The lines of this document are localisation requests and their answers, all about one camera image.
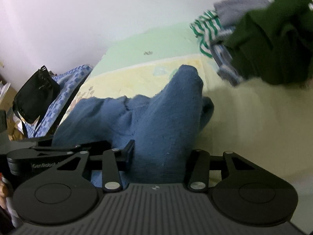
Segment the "blue fleece garment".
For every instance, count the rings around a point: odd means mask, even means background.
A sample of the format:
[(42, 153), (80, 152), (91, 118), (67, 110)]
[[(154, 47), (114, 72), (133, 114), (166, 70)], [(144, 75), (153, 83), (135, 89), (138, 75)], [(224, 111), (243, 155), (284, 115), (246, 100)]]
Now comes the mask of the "blue fleece garment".
[(210, 121), (214, 105), (202, 95), (195, 67), (182, 65), (152, 98), (80, 100), (54, 134), (54, 147), (108, 141), (122, 149), (134, 140), (132, 166), (124, 183), (180, 183), (198, 133)]

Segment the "blue checkered blanket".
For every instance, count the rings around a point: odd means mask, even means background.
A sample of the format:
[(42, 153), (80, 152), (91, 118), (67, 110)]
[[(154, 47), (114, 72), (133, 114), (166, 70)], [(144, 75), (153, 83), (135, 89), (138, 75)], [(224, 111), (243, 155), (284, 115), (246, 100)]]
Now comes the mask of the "blue checkered blanket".
[(27, 138), (54, 134), (69, 105), (92, 70), (93, 68), (89, 65), (81, 65), (52, 77), (59, 84), (60, 93), (51, 103), (39, 124), (36, 121), (33, 124), (25, 123)]

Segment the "pastel patterned bed sheet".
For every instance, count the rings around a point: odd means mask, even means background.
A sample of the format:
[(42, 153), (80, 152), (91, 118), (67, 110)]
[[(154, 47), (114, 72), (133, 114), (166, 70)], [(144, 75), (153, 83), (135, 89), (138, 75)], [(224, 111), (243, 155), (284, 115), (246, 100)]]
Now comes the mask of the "pastel patterned bed sheet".
[(216, 73), (186, 23), (153, 28), (115, 42), (74, 97), (118, 98), (160, 92), (180, 65), (191, 65), (215, 109), (196, 146), (213, 155), (233, 151), (287, 180), (298, 192), (292, 222), (312, 232), (312, 87), (273, 86), (260, 79), (237, 87)]

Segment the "black bag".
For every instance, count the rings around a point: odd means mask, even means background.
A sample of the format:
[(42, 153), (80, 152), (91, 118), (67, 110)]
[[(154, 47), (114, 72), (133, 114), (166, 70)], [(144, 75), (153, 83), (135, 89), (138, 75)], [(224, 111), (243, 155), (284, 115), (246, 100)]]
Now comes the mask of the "black bag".
[(12, 110), (21, 120), (23, 134), (28, 137), (25, 123), (40, 124), (49, 106), (60, 93), (60, 85), (52, 79), (46, 66), (37, 70), (14, 97)]

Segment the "dark green garment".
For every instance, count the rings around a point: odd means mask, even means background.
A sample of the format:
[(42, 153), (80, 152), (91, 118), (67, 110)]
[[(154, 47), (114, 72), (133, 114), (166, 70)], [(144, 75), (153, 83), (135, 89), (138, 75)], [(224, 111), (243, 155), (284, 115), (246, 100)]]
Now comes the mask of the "dark green garment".
[(312, 78), (312, 0), (273, 0), (251, 10), (223, 44), (246, 80), (303, 83)]

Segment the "green white striped garment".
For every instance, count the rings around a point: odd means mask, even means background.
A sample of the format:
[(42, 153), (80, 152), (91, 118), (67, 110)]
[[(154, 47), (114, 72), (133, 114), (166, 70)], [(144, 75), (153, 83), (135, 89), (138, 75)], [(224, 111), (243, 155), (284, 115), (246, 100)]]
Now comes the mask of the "green white striped garment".
[(202, 15), (196, 18), (189, 27), (197, 38), (200, 52), (204, 56), (212, 58), (210, 42), (222, 29), (217, 12), (215, 10), (206, 10)]

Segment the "grey blue garment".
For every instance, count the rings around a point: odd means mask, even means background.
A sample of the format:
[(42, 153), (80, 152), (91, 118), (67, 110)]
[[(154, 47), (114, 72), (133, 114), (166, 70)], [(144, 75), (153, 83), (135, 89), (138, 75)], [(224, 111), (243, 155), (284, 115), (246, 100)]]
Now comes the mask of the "grey blue garment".
[(218, 65), (217, 74), (232, 86), (240, 84), (244, 79), (231, 66), (232, 57), (223, 44), (236, 29), (236, 24), (249, 11), (263, 9), (269, 5), (269, 0), (222, 0), (214, 3), (221, 30), (210, 41), (210, 49)]

